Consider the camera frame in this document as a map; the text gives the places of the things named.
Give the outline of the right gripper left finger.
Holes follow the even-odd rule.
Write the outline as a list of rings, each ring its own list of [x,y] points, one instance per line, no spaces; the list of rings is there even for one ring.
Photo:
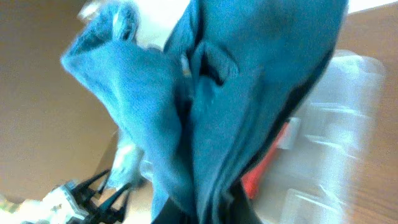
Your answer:
[[[154,219],[154,224],[196,224],[196,219],[187,215],[171,199],[168,199]]]

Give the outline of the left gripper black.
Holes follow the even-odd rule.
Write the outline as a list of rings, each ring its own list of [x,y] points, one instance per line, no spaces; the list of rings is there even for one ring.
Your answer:
[[[106,190],[108,179],[109,170],[106,169],[79,184],[70,184],[70,195],[76,205],[70,224],[115,224],[125,220],[132,184]]]

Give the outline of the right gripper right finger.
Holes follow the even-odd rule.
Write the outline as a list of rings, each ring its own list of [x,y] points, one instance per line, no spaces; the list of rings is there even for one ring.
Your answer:
[[[221,224],[262,224],[247,198],[241,182],[234,183],[221,194],[218,211]]]

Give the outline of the black garment with red band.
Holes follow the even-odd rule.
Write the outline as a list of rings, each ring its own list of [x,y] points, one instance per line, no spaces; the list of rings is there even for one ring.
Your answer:
[[[241,178],[244,192],[250,200],[257,197],[262,178],[278,158],[281,158],[279,164],[286,172],[297,170],[299,165],[307,163],[310,159],[309,142],[299,139],[301,119],[289,113],[281,116],[280,122],[276,136],[266,148],[265,153],[260,156],[260,161]]]

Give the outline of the small blue garment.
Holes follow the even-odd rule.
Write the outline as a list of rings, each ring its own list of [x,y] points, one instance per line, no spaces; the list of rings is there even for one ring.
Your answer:
[[[61,58],[153,166],[152,221],[171,199],[220,223],[221,194],[260,161],[333,56],[346,1],[191,1],[161,51],[107,5]]]

